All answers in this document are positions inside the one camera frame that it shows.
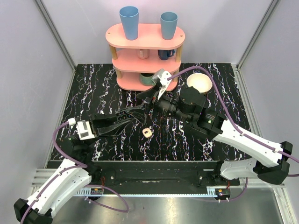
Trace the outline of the cream earbud charging case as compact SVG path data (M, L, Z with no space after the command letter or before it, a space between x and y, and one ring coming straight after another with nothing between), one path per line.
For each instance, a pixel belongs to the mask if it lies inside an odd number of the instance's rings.
M142 130L142 134L145 138L150 138L150 137L152 137L153 132L149 127L146 127Z

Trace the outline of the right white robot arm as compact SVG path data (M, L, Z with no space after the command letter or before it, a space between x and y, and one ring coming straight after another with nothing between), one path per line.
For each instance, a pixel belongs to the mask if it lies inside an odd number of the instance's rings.
M153 87L139 93L142 104L125 108L125 112L146 124L151 109L184 122L189 135L195 139L214 140L230 145L250 156L241 161L220 161L212 173L213 182L223 185L235 178L257 177L280 185L289 175L288 158L292 144L263 139L235 124L228 115L208 108L206 96L194 87L187 87L174 100Z

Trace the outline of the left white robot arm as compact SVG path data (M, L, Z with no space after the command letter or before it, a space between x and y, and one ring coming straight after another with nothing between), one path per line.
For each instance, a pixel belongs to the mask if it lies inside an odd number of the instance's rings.
M112 184L116 172L93 162L92 144L100 137L115 137L132 121L125 111L95 114L88 120L71 118L53 133L56 150L64 157L54 174L29 198L14 203L21 224L50 224L57 212L80 190L94 198Z

